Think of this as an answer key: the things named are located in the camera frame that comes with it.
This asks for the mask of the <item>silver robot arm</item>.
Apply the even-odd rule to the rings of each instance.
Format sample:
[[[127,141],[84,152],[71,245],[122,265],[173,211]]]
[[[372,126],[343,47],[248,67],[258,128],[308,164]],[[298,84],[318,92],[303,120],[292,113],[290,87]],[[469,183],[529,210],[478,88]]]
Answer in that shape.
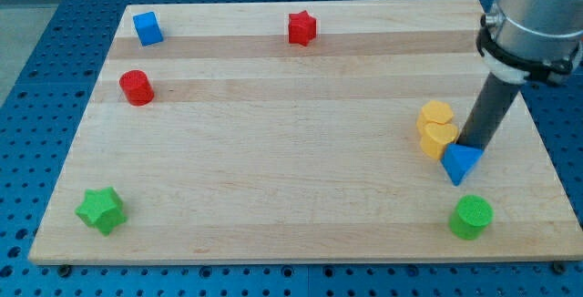
[[[563,84],[582,58],[582,0],[495,0],[476,41],[509,84]]]

